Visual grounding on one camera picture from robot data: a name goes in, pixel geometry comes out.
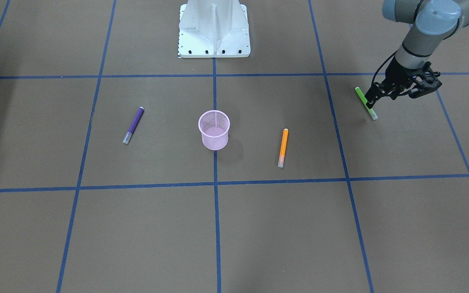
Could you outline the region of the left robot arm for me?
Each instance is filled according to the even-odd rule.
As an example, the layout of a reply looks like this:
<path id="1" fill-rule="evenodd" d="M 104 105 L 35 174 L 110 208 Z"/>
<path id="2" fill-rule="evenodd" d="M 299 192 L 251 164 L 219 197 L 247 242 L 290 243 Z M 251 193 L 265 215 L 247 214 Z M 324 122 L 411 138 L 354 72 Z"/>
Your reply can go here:
<path id="1" fill-rule="evenodd" d="M 431 69 L 429 58 L 443 40 L 469 26 L 469 0 L 385 0 L 382 13 L 385 19 L 411 27 L 396 52 L 383 62 L 384 80 L 372 80 L 365 93 L 368 109 L 380 98 L 416 99 L 441 87 L 441 73 Z"/>

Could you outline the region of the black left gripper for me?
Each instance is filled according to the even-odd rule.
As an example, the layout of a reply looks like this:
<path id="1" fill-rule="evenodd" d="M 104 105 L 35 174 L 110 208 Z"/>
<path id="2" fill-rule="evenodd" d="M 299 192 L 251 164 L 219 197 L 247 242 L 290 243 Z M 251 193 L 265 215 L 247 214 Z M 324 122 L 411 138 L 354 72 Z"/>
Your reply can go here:
<path id="1" fill-rule="evenodd" d="M 414 76 L 422 70 L 419 68 L 405 68 L 398 61 L 391 61 L 385 71 L 385 80 L 382 83 L 371 84 L 366 96 L 366 107 L 372 110 L 376 102 L 386 95 L 400 95 L 408 90 L 408 95 L 422 94 L 418 85 L 414 84 Z"/>

